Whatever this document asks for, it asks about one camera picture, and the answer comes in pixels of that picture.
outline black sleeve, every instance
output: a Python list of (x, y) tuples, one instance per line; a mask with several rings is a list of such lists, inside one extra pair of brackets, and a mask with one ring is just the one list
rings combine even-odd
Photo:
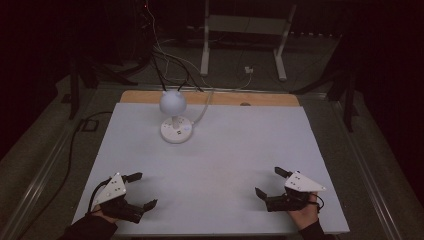
[(118, 226), (98, 216), (87, 215), (70, 227), (66, 228), (59, 240), (108, 240), (115, 233)]
[(319, 220), (299, 231), (304, 240), (331, 240), (333, 235), (325, 235)]

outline small white object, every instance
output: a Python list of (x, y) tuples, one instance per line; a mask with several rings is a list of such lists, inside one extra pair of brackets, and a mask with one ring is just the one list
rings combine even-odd
[(299, 172), (294, 172), (287, 179), (285, 186), (299, 192), (321, 192), (326, 190), (325, 187), (305, 177)]
[(116, 173), (115, 176), (109, 181), (103, 191), (94, 201), (95, 204), (100, 204), (107, 202), (111, 199), (117, 198), (124, 195), (127, 192), (125, 188), (125, 183), (122, 180), (122, 177), (119, 173)]
[(179, 116), (187, 107), (184, 96), (178, 91), (164, 91), (159, 106), (163, 113), (171, 116), (161, 125), (162, 138), (169, 143), (187, 141), (193, 132), (193, 125), (187, 118)]
[(163, 139), (169, 143), (183, 143), (191, 137), (193, 126), (187, 118), (177, 116), (166, 119), (160, 132)]

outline white stand base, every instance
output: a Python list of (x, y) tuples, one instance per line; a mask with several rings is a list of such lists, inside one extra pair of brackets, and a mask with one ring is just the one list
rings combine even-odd
[(169, 143), (183, 143), (187, 141), (193, 132), (193, 126), (185, 117), (178, 116), (178, 127), (174, 128), (172, 118), (166, 119), (161, 127), (162, 138)]

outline dark background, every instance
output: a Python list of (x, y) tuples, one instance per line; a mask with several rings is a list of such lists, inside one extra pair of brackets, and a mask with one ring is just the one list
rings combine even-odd
[[(123, 6), (132, 4), (121, 1)], [(161, 29), (184, 40), (186, 25), (203, 24), (203, 1), (155, 0)], [(421, 203), (424, 195), (423, 7), (413, 1), (298, 1), (292, 31), (340, 37), (326, 71), (356, 69), (356, 90), (386, 137)], [(106, 6), (119, 5), (105, 1)], [(211, 11), (280, 16), (281, 1), (211, 1)], [(120, 37), (133, 21), (122, 7), (110, 19), (102, 1), (8, 1), (0, 10), (2, 158), (57, 95), (69, 74), (71, 43), (99, 60), (119, 61)]]

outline white metal stand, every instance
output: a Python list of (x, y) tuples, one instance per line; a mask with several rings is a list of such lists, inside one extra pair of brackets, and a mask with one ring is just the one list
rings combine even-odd
[(286, 19), (210, 15), (209, 0), (205, 0), (205, 32), (200, 75), (206, 77), (209, 71), (209, 31), (259, 33), (281, 35), (280, 45), (277, 49), (274, 49), (274, 58), (279, 80), (286, 81), (287, 75), (281, 55), (290, 32), (291, 22), (295, 12), (296, 5), (293, 4), (289, 16)]

